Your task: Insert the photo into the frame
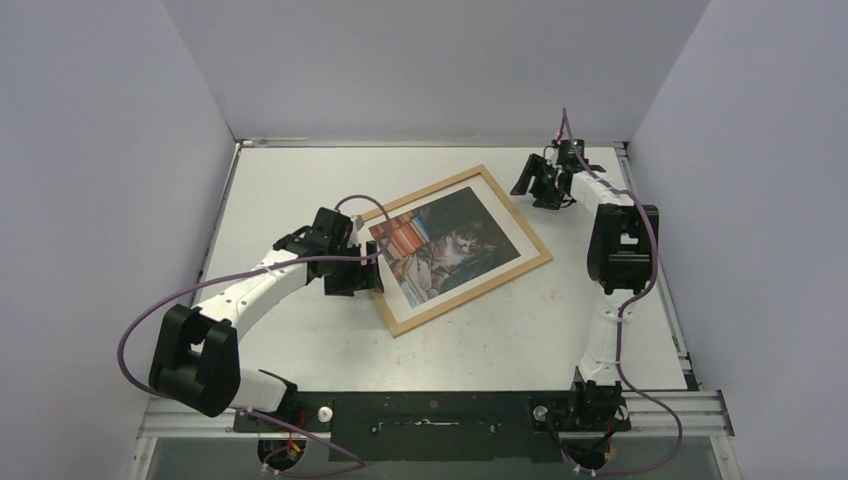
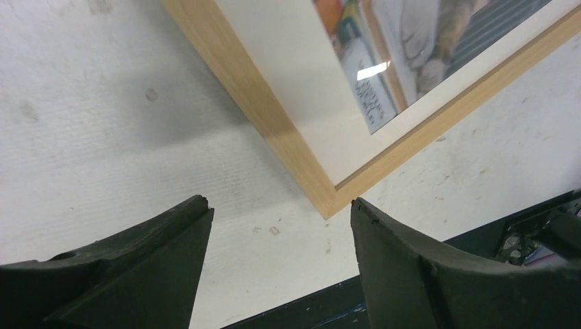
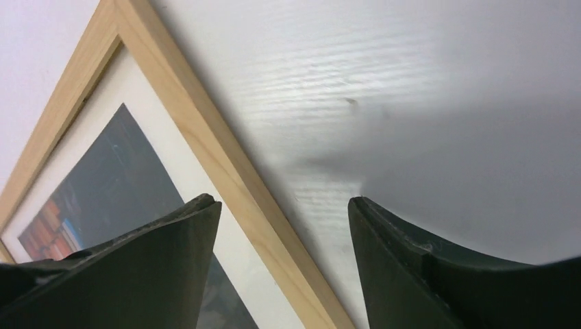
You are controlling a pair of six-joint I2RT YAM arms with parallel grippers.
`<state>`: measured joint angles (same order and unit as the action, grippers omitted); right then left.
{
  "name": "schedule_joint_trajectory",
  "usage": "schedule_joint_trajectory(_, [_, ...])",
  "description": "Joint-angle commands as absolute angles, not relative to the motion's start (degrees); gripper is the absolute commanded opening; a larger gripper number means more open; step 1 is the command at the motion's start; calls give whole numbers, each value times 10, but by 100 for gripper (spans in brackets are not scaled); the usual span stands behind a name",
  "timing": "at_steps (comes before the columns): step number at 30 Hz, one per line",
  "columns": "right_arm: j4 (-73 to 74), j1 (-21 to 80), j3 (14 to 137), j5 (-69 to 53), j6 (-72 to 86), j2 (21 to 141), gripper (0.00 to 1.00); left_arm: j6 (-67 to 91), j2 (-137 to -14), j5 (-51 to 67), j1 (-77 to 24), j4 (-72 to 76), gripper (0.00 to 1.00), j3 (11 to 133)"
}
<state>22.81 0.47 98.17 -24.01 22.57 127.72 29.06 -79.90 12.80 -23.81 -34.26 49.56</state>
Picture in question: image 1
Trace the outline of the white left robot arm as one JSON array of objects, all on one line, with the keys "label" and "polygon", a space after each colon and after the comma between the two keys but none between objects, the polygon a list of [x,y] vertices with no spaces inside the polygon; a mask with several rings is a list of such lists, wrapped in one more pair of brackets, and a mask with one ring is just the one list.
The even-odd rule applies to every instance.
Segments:
[{"label": "white left robot arm", "polygon": [[360,217],[320,208],[310,225],[278,239],[251,270],[194,306],[175,305],[162,318],[148,384],[158,395],[208,417],[227,409],[259,410],[270,428],[297,420],[296,384],[243,366],[240,343],[285,297],[315,280],[328,296],[381,293],[378,256],[386,245],[360,241]]}]

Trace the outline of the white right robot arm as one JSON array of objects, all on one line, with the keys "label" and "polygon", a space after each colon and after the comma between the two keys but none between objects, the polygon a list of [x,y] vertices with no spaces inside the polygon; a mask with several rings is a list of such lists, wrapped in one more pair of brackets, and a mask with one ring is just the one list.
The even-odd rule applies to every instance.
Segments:
[{"label": "white right robot arm", "polygon": [[579,205],[594,215],[586,265],[598,294],[576,381],[621,387],[623,341],[634,306],[657,281],[659,213],[615,187],[602,166],[588,163],[583,141],[554,141],[546,150],[550,157],[528,157],[510,194],[530,194],[535,208]]}]

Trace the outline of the colourful photo print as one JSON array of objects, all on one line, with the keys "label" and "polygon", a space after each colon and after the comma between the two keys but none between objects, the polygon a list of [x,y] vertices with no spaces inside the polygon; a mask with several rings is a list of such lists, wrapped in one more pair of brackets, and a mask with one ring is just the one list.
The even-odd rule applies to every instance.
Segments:
[{"label": "colourful photo print", "polygon": [[368,228],[388,242],[386,261],[411,307],[474,281],[520,257],[470,186]]}]

